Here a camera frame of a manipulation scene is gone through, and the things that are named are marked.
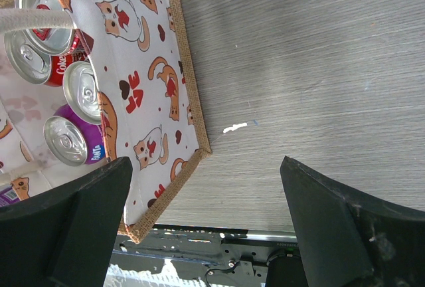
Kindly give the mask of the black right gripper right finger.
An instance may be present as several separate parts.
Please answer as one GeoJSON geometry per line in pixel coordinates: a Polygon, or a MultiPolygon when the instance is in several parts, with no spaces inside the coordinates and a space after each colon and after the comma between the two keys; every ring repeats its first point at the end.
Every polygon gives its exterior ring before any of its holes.
{"type": "Polygon", "coordinates": [[[424,212],[285,157],[280,175],[309,286],[423,286],[424,212]]]}

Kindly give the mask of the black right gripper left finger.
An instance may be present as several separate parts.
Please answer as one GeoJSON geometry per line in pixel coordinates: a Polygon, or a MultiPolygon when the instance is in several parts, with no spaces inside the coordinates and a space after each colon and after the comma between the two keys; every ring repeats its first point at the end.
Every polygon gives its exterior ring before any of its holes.
{"type": "Polygon", "coordinates": [[[1,208],[2,286],[102,286],[132,177],[128,157],[1,208]]]}

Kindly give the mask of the purple Fanta can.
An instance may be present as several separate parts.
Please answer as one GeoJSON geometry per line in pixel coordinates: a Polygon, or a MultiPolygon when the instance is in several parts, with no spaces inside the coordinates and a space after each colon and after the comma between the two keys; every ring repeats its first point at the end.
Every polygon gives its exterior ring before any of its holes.
{"type": "Polygon", "coordinates": [[[18,198],[11,185],[0,186],[0,207],[12,205],[19,201],[20,199],[18,198]]]}
{"type": "Polygon", "coordinates": [[[91,165],[106,157],[101,127],[85,122],[68,104],[47,119],[43,134],[49,150],[66,165],[91,165]]]}

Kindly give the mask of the red Coca-Cola can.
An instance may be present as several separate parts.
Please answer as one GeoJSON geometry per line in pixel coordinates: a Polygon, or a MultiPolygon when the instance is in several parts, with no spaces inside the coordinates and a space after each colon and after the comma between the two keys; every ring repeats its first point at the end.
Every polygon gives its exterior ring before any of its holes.
{"type": "Polygon", "coordinates": [[[54,56],[31,44],[23,31],[4,35],[7,58],[18,75],[36,85],[62,86],[66,69],[74,62],[88,61],[85,52],[54,56]]]}
{"type": "Polygon", "coordinates": [[[73,62],[64,73],[62,88],[68,105],[80,119],[101,124],[98,89],[89,62],[73,62]]]}

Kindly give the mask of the brown canvas tote bag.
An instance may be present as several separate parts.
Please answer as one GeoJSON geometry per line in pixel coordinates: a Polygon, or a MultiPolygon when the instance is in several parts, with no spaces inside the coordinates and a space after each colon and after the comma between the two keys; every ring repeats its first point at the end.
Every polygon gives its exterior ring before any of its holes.
{"type": "Polygon", "coordinates": [[[141,242],[210,151],[180,0],[59,0],[41,13],[1,0],[1,184],[20,201],[128,157],[133,172],[118,227],[141,242]],[[44,123],[68,104],[62,86],[36,85],[12,67],[4,35],[75,29],[98,89],[106,157],[72,167],[49,150],[44,123]]]}

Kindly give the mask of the silver blue Red Bull can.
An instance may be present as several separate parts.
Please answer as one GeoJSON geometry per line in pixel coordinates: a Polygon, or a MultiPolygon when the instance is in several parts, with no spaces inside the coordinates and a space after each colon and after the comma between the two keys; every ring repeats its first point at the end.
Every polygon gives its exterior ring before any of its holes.
{"type": "MultiPolygon", "coordinates": [[[[59,0],[15,0],[15,7],[41,13],[44,17],[51,16],[52,12],[65,12],[59,0]]],[[[37,27],[25,30],[24,34],[41,52],[50,55],[60,56],[84,52],[84,47],[77,37],[75,29],[37,27]]]]}

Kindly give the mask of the black mounting rail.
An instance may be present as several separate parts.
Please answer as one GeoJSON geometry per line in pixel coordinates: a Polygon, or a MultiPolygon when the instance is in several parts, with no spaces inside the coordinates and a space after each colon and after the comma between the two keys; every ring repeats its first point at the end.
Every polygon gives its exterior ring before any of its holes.
{"type": "Polygon", "coordinates": [[[105,286],[307,286],[295,234],[156,225],[116,238],[105,286]]]}

